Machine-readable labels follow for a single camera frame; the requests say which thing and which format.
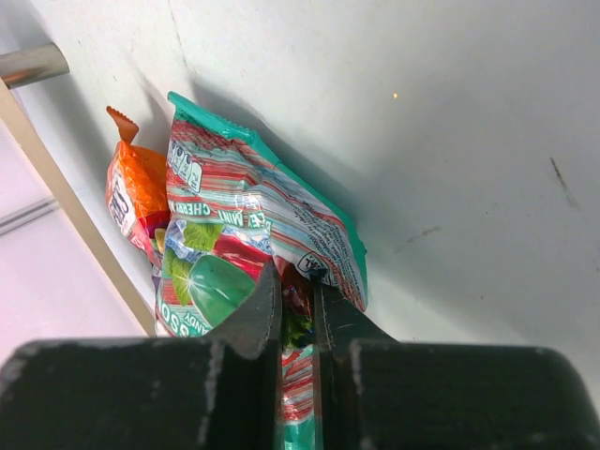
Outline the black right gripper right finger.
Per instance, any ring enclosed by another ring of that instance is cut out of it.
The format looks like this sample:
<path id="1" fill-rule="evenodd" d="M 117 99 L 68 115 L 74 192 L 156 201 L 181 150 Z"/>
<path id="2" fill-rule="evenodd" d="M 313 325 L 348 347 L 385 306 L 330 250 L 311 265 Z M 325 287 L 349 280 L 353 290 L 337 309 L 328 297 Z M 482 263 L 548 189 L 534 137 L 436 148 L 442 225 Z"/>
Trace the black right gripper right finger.
<path id="1" fill-rule="evenodd" d="M 361 342 L 394 344 L 363 311 L 332 287 L 314 286 L 314 412 L 323 449 L 358 449 L 362 437 Z"/>

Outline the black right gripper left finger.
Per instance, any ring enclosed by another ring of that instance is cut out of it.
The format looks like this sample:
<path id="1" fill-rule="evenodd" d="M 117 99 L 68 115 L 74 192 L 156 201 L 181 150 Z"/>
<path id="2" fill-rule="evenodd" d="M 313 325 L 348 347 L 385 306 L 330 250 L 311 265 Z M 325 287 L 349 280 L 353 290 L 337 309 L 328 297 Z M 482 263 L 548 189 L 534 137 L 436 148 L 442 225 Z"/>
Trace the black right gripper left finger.
<path id="1" fill-rule="evenodd" d="M 249 297 L 209 335 L 207 449 L 281 446 L 281 283 L 267 263 Z"/>

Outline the teal cherry mint candy bag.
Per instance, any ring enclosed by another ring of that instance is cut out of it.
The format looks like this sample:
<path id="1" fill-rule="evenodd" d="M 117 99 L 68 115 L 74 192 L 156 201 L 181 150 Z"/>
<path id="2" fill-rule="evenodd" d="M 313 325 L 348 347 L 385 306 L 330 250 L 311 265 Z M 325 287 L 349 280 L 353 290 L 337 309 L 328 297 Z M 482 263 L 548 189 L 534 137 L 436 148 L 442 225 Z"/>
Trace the teal cherry mint candy bag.
<path id="1" fill-rule="evenodd" d="M 157 330 L 200 337 L 249 296 L 272 263 L 282 284 L 283 444 L 318 447 L 312 282 L 368 305 L 366 249 L 353 222 L 287 168 L 259 134 L 170 93 L 171 212 L 157 288 Z"/>

